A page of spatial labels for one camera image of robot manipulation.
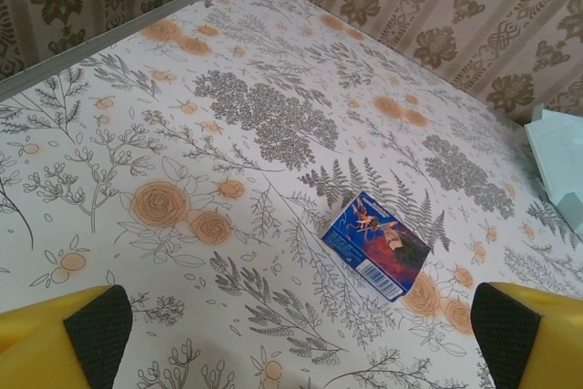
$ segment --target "black rubber pad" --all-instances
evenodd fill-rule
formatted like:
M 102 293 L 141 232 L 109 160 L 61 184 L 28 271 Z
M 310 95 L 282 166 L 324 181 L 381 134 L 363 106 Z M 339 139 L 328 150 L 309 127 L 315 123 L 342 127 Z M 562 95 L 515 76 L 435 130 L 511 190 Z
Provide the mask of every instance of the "black rubber pad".
M 91 389 L 111 389 L 133 322 L 126 291 L 112 286 L 63 321 Z
M 476 289 L 471 320 L 496 388 L 518 388 L 537 338 L 540 314 L 482 283 Z

